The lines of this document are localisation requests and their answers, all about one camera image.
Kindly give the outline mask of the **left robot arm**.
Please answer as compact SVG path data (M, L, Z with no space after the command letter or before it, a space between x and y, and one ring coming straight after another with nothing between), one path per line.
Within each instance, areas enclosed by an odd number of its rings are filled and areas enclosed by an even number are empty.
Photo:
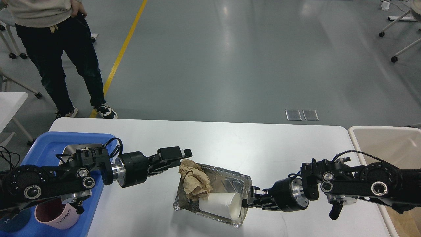
M144 183L148 177L180 166L192 157L191 150L180 147L160 148L155 155L122 152L119 144L109 153L107 144L83 147L74 153L57 154L57 166L21 165L1 175L1 217L13 219L21 211L60 198L71 204L78 214L84 212L96 181L93 171L100 171L104 185L117 181L122 188Z

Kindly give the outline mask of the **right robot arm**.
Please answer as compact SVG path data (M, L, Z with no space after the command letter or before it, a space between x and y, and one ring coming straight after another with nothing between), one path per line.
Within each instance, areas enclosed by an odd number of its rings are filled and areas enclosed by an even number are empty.
M319 198L321 190L332 208L329 217L338 219L343 206L364 200L391 207L397 213L412 210L421 205L420 169L400 169L374 157L368 165L349 166L349 150L335 155L332 160L312 159L302 163L297 173L276 181L271 188L250 187L242 201L243 208L293 212L305 210L310 201Z

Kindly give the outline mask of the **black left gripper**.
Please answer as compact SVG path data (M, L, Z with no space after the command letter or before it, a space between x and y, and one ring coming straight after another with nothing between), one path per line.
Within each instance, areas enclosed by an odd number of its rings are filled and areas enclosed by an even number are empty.
M149 176L154 176L181 165L182 159L190 158L190 149L180 147L163 147L157 154L146 157L140 151L124 153L112 161L113 180L122 188L141 184Z

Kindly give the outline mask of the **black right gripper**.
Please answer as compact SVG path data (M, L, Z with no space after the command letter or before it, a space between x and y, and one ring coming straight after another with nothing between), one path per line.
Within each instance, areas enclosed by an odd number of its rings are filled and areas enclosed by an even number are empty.
M275 182L272 188L260 189L251 186L251 198L257 198L248 203L242 201L243 208L260 208L267 211L293 212L307 209L309 200L302 190L299 178L286 178Z

